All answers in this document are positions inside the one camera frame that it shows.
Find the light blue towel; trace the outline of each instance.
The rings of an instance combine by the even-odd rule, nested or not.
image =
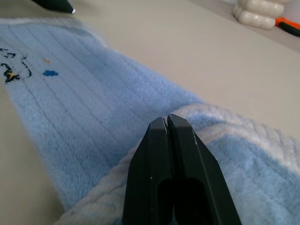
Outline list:
[[[0,75],[68,212],[120,224],[128,164],[148,124],[176,113],[218,160],[244,225],[300,224],[300,144],[205,104],[73,20],[0,20]]]

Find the beige surface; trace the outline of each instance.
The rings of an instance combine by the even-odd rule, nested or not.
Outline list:
[[[227,4],[212,1],[72,2],[75,18],[120,52],[204,100],[300,139],[299,39],[279,29],[246,28]],[[28,0],[1,0],[0,15],[62,16]],[[52,224],[61,206],[3,84],[0,106],[0,224]]]

